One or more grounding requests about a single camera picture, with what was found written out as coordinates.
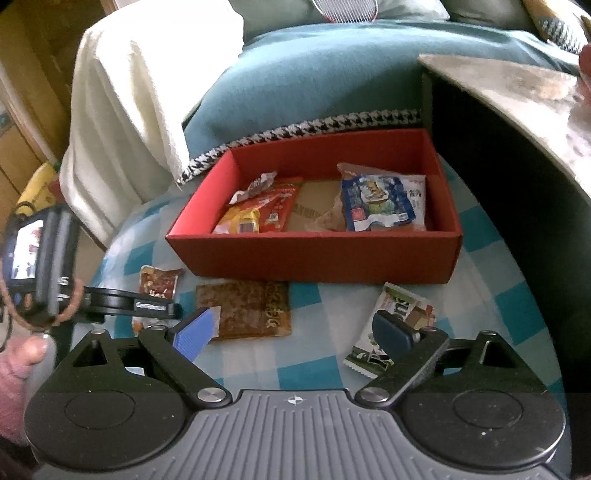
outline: blue and white checkered cloth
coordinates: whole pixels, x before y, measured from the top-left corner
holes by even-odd
[[[464,244],[449,283],[405,286],[430,299],[436,325],[455,338],[480,330],[499,332],[563,401],[560,368],[536,302],[491,220],[457,174],[445,165],[464,230]],[[184,267],[164,235],[197,184],[176,187],[143,206],[109,247],[93,284],[137,291],[143,265]],[[195,287],[211,282],[187,270],[176,300],[194,310]],[[358,390],[367,377],[343,365],[381,291],[379,285],[291,283],[293,333],[271,339],[228,340],[207,345],[196,364],[236,395],[241,388]],[[133,336],[129,317],[111,318],[115,337]]]

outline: table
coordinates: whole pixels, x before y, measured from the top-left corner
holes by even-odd
[[[423,118],[525,275],[569,402],[573,474],[591,472],[591,106],[571,75],[422,55]]]

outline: camera screen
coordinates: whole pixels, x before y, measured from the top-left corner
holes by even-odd
[[[25,225],[18,231],[17,244],[14,247],[11,278],[15,280],[35,278],[35,265],[42,229],[43,220],[37,220]]]

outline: wooden cabinet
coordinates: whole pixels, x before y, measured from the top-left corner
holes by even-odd
[[[80,39],[116,9],[114,0],[13,0],[0,12],[0,244],[33,172],[66,151]]]

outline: blue blanket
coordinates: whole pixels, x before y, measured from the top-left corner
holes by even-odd
[[[286,28],[247,44],[185,128],[191,158],[280,125],[420,109],[421,53],[510,60],[576,74],[577,57],[522,31],[380,20]]]

